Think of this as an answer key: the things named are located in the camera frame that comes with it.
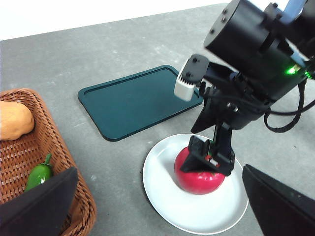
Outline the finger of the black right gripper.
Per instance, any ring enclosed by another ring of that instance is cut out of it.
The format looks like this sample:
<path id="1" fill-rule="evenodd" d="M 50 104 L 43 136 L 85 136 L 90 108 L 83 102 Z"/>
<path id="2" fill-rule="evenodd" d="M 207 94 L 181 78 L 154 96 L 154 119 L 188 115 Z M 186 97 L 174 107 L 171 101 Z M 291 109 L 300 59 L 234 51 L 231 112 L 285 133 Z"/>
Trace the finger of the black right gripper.
<path id="1" fill-rule="evenodd" d="M 188 156 L 180 170 L 183 172 L 211 172 L 212 168 L 206 161 L 209 154 L 210 140 L 202 141 L 197 136 L 191 136 L 188 145 Z"/>
<path id="2" fill-rule="evenodd" d="M 209 152 L 212 158 L 218 163 L 215 170 L 225 176 L 231 175 L 234 169 L 234 151 L 231 146 L 232 129 L 224 122 L 217 122 L 213 141 L 210 144 Z"/>

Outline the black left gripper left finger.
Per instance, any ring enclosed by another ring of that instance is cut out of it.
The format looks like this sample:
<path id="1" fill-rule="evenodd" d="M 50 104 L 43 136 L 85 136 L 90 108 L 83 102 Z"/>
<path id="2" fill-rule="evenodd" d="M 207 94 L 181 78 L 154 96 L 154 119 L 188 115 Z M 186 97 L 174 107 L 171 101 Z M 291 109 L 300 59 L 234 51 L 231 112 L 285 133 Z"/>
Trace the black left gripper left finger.
<path id="1" fill-rule="evenodd" d="M 57 236 L 78 182 L 71 167 L 0 206 L 2 236 Z"/>

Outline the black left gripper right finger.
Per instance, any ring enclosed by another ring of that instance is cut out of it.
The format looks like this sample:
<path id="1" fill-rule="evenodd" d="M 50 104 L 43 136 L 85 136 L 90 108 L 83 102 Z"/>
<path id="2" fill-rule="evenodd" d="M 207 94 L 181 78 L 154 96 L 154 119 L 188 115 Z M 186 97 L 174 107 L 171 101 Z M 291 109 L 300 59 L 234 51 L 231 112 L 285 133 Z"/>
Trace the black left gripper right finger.
<path id="1" fill-rule="evenodd" d="M 265 236 L 313 236 L 315 201 L 247 164 L 242 180 Z"/>

